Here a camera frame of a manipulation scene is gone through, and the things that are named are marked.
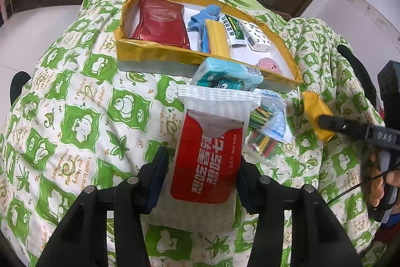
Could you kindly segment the person's right hand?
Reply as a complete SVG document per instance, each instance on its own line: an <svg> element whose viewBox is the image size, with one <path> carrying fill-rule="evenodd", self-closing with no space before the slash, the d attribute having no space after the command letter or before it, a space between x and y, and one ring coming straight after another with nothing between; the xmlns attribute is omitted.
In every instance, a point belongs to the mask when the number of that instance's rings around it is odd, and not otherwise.
<svg viewBox="0 0 400 267"><path fill-rule="evenodd" d="M377 207L385 194L385 184L399 187L399 170L392 171L388 173L385 177L377 178L377 176L380 175L381 171L378 162L378 152L376 150L371 155L370 160L372 162L371 178L373 178L373 180L371 181L369 201L373 207Z"/></svg>

